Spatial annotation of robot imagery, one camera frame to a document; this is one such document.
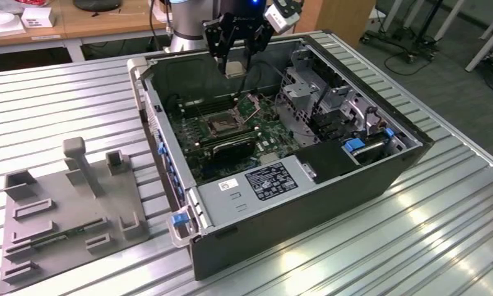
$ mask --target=label sticker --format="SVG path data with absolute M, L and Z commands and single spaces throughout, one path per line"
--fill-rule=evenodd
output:
M 57 38 L 61 38 L 61 35 L 36 36 L 36 37 L 31 37 L 31 40 L 45 40 L 45 39 L 57 39 Z
M 260 200 L 271 199 L 297 188 L 281 162 L 245 174 L 245 177 Z
M 231 189 L 239 186 L 236 179 L 229 179 L 225 182 L 221 182 L 219 185 L 220 185 L 221 191 L 225 191 L 227 189 Z

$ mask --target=aluminum extrusion table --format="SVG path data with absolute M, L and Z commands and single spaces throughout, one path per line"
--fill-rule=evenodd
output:
M 71 134 L 87 140 L 89 161 L 109 149 L 132 156 L 152 235 L 13 295 L 493 295 L 493 158 L 343 41 L 312 36 L 435 147 L 380 197 L 200 282 L 164 223 L 128 57 L 0 73 L 0 258 L 3 176 L 24 167 L 36 176 L 63 170 Z

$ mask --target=wooden table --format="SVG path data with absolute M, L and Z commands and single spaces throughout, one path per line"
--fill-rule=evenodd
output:
M 0 54 L 65 47 L 73 62 L 85 60 L 81 45 L 153 36 L 147 0 L 123 0 L 120 9 L 93 13 L 80 10 L 73 0 L 53 0 L 57 16 L 53 28 L 25 28 L 27 33 L 0 37 Z M 153 18 L 153 29 L 164 35 L 167 24 Z

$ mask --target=black side panel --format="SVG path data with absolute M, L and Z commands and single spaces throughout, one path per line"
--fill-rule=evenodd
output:
M 316 173 L 313 179 L 317 184 L 360 168 L 345 153 L 339 141 L 327 141 L 301 148 L 296 152 L 296 157 Z
M 391 158 L 328 187 L 241 221 L 227 235 L 207 236 L 192 243 L 196 280 L 216 274 L 381 195 L 427 150 L 428 146 L 411 150 L 405 155 Z

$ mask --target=wheel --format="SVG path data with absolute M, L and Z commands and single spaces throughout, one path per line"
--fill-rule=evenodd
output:
M 363 37 L 360 38 L 361 44 L 368 44 L 369 40 L 371 40 L 371 38 L 367 35 L 363 35 Z
M 412 54 L 408 54 L 408 64 L 415 63 L 415 56 Z

